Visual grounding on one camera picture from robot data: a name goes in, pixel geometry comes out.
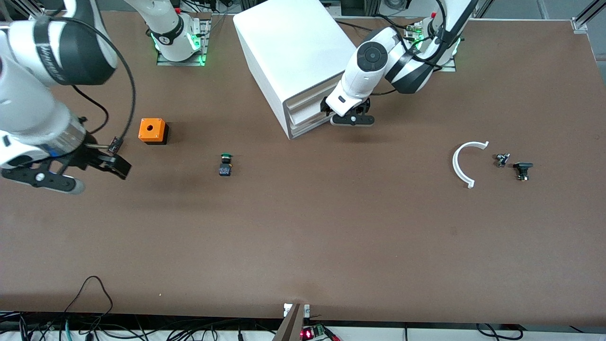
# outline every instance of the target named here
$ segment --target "white box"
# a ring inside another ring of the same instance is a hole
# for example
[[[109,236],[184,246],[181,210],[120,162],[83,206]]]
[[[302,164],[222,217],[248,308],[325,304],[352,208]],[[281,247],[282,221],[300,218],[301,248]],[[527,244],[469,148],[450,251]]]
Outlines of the white box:
[[[356,50],[318,0],[268,0],[234,16],[244,56],[288,139],[328,121],[320,102]]]

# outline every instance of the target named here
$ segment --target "brown tabletop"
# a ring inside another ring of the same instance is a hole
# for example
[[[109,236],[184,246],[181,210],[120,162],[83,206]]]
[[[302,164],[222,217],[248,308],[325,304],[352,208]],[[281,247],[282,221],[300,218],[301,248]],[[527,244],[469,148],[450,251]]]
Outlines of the brown tabletop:
[[[0,181],[1,309],[62,311],[95,274],[124,313],[280,317],[306,302],[323,319],[606,325],[606,91],[569,22],[470,22],[456,73],[373,98],[372,128],[289,141],[231,17],[205,67],[156,67],[136,13],[104,19],[137,84],[132,171],[71,170],[80,196]],[[130,103],[124,69],[83,90],[110,111],[109,142]],[[169,123],[167,146],[137,139],[143,117]],[[490,142],[461,153],[473,189],[451,166],[468,141]],[[530,181],[494,166],[502,152],[534,163]],[[92,283],[73,307],[105,309]]]

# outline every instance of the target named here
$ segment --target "white curved handle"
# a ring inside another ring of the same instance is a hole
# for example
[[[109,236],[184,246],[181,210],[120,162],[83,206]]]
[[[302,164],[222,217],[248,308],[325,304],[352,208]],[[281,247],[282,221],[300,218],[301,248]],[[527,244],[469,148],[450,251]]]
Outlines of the white curved handle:
[[[461,170],[461,167],[459,166],[459,152],[461,151],[461,149],[463,149],[465,147],[475,147],[475,148],[485,149],[486,147],[488,147],[488,141],[486,141],[486,143],[475,142],[475,141],[464,143],[456,150],[456,152],[454,152],[454,155],[453,155],[454,172],[456,173],[456,175],[459,178],[461,178],[461,180],[463,180],[464,182],[467,183],[467,188],[473,188],[473,185],[475,183],[474,179],[465,175],[465,173],[463,173],[463,171]]]

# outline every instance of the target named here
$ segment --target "orange box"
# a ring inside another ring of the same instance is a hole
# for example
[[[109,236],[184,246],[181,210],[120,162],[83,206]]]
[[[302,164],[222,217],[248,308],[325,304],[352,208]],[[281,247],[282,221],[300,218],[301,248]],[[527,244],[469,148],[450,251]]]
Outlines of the orange box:
[[[166,144],[168,124],[162,118],[143,118],[139,127],[139,140],[147,144]]]

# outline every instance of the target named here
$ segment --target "white plastic arc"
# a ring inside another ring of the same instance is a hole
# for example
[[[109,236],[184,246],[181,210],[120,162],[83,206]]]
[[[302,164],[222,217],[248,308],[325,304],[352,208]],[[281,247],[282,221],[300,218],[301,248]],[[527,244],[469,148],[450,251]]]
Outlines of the white plastic arc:
[[[454,152],[454,155],[453,155],[454,172],[456,173],[456,175],[459,178],[461,178],[461,180],[463,180],[464,182],[467,183],[467,188],[473,188],[473,185],[475,183],[474,179],[465,175],[465,173],[463,173],[463,171],[461,170],[461,167],[459,166],[459,152],[461,151],[461,149],[463,149],[465,147],[475,147],[475,148],[485,149],[486,147],[488,147],[488,141],[486,141],[486,143],[475,142],[475,141],[464,143],[456,150],[456,152]]]

